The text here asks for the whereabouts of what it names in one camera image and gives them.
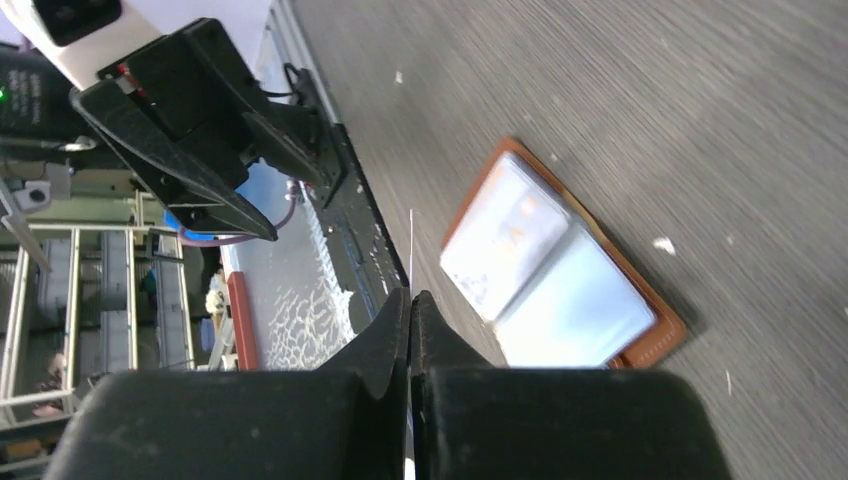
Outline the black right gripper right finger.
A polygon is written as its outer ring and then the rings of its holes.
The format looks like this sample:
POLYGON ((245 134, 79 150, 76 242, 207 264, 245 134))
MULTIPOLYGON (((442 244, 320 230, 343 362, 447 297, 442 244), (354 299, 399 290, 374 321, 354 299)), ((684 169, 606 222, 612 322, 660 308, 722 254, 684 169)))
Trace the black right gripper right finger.
POLYGON ((504 368, 412 305, 420 479, 728 479, 694 389, 662 370, 504 368))

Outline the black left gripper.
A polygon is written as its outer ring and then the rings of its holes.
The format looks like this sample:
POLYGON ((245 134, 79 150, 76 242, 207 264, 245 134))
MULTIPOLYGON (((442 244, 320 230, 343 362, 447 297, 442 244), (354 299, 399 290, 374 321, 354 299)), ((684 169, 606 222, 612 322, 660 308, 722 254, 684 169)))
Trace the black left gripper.
POLYGON ((130 80, 134 101, 105 80, 73 90, 72 107, 190 231, 278 238, 235 191, 258 153, 313 186, 332 189, 342 178, 330 124, 318 109, 260 115, 265 95, 215 18, 199 18, 97 72, 99 79, 109 75, 130 80))

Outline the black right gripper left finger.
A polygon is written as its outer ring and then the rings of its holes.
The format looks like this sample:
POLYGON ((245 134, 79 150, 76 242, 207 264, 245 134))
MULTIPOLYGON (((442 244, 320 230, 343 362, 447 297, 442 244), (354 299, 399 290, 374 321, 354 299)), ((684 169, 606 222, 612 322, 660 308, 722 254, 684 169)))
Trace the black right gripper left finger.
POLYGON ((314 370, 151 370, 104 378, 49 479, 400 479, 411 299, 391 292, 314 370))

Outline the brown leather card holder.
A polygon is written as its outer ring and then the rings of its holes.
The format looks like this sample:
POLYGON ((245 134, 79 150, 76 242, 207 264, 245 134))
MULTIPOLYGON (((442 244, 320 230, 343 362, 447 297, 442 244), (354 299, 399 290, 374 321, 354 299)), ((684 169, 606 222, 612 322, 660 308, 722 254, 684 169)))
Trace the brown leather card holder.
POLYGON ((512 367, 648 368, 687 336, 591 213, 513 137, 467 193, 439 261, 512 367))

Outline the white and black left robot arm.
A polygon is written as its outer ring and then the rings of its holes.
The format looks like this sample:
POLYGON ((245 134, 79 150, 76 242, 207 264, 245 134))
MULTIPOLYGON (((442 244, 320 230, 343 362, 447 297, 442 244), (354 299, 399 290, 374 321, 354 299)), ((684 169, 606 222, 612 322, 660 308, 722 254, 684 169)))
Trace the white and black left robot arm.
POLYGON ((104 67, 77 90, 44 57, 1 53, 1 151, 15 159, 123 163, 179 223, 275 240, 240 193, 258 161, 318 188, 345 175, 341 126, 312 73, 283 67, 287 92, 262 89, 222 23, 201 18, 104 67))

